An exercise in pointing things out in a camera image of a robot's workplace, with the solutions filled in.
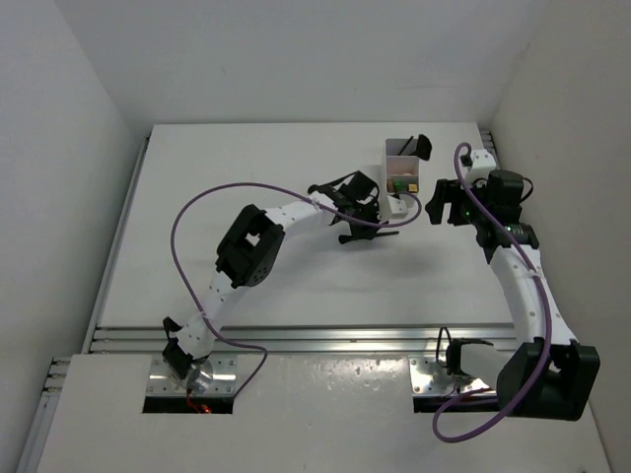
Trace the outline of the black fan brush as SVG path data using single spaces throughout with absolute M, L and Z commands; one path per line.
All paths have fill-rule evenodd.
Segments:
M 413 153 L 419 160 L 429 162 L 433 151 L 431 140 L 424 134 L 419 134 L 416 140 L 416 147 Z

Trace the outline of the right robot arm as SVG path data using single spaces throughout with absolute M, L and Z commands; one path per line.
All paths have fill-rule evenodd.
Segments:
M 472 225 L 477 244 L 498 279 L 519 347 L 503 357 L 490 342 L 455 338 L 446 351 L 449 375 L 481 379 L 497 394 L 499 408 L 516 417 L 579 420 L 600 367 L 593 346 L 568 327 L 541 268 L 539 241 L 522 222 L 527 179 L 507 170 L 461 184 L 437 181 L 426 206 L 434 225 Z

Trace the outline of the thin black liner brush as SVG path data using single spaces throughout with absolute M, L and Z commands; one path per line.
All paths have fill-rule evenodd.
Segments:
M 410 136 L 409 139 L 404 143 L 404 145 L 401 147 L 398 156 L 403 156 L 404 152 L 406 151 L 406 149 L 408 148 L 408 146 L 410 145 L 410 143 L 414 140 L 414 136 Z

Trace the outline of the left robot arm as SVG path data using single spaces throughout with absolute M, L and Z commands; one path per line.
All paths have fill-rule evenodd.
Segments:
M 168 336 L 163 358 L 180 380 L 186 379 L 194 363 L 210 355 L 217 339 L 236 348 L 267 353 L 260 346 L 229 341 L 220 330 L 245 290 L 269 276 L 284 241 L 339 222 L 347 222 L 350 227 L 351 234 L 342 238 L 344 242 L 371 239 L 380 225 L 379 186 L 358 170 L 325 184 L 314 184 L 308 188 L 307 197 L 281 207 L 260 209 L 249 204 L 241 209 L 218 244 L 211 284 L 206 296 L 199 298 L 176 255 L 176 230 L 193 203 L 229 187 L 223 184 L 193 197 L 172 225 L 170 246 L 175 268 L 198 309 L 187 321 L 171 317 L 163 320 Z

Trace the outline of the small black brush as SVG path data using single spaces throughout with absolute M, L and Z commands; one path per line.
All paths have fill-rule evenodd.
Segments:
M 338 242 L 340 244 L 346 244 L 353 241 L 360 240 L 373 240 L 378 237 L 392 237 L 399 234 L 399 231 L 391 231 L 391 232 L 379 232 L 379 231 L 370 231 L 370 232 L 359 232 L 351 235 L 340 235 L 338 237 Z

